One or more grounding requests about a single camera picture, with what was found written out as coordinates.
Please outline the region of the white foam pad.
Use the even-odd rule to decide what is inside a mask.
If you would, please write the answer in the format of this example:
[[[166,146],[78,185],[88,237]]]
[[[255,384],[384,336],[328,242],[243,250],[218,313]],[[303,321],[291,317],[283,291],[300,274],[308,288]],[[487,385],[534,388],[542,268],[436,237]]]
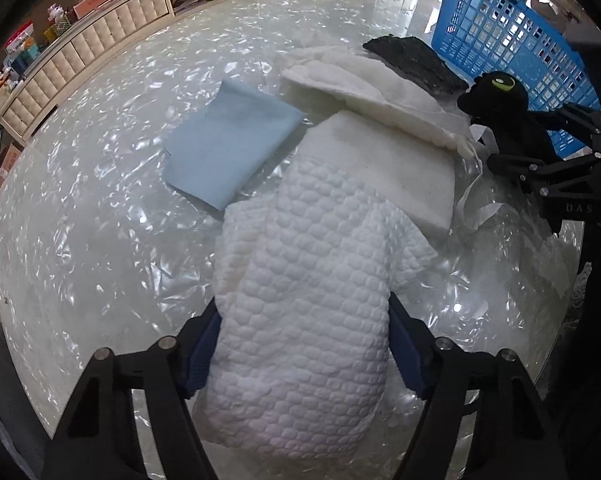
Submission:
[[[428,237],[445,237],[453,220],[455,164],[433,144],[341,110],[307,130],[297,153],[374,188]]]

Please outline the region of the white fluffy batting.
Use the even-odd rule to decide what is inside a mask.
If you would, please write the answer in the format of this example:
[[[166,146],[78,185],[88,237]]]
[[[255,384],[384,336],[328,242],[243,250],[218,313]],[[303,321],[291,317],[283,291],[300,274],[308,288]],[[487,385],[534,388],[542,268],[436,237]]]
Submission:
[[[360,115],[465,159],[476,156],[468,118],[448,112],[379,60],[324,46],[282,52],[278,64],[281,76],[293,84],[328,93]]]

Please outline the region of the white quilted pillow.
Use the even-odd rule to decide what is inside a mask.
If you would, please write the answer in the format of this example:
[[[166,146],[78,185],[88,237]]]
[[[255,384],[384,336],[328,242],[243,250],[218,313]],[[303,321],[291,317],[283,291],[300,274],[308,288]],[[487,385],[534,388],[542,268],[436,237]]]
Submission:
[[[308,156],[276,191],[230,205],[201,404],[212,436],[276,457],[351,452],[385,389],[389,297],[435,255],[404,211]]]

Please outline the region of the blue plastic basket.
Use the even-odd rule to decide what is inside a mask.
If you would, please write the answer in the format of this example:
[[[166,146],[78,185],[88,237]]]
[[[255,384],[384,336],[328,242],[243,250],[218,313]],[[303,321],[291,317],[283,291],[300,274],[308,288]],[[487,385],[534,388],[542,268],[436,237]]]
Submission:
[[[470,79],[517,78],[533,112],[567,103],[601,109],[579,54],[522,0],[442,0],[431,47]]]

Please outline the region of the black scouring pad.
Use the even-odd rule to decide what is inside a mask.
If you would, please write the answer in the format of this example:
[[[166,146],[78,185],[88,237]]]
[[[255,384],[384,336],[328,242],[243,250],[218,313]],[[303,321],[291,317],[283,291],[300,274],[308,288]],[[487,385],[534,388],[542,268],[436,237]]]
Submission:
[[[431,47],[417,37],[381,36],[365,42],[363,49],[381,58],[394,72],[414,82],[434,98],[457,96],[470,88]]]

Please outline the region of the light blue folded cloth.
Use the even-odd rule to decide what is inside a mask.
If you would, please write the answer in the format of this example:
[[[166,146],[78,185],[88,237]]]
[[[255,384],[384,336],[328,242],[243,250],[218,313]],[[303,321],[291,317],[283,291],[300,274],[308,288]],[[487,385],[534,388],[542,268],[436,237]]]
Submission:
[[[304,113],[236,79],[169,133],[164,181],[217,211],[303,122]]]

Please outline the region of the cream tufted tv cabinet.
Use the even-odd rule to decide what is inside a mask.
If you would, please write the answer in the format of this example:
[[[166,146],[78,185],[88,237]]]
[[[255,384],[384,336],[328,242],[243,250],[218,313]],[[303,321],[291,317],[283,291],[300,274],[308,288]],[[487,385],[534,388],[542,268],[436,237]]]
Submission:
[[[191,10],[227,0],[110,0],[63,32],[13,89],[0,91],[0,124],[21,146],[110,58]]]

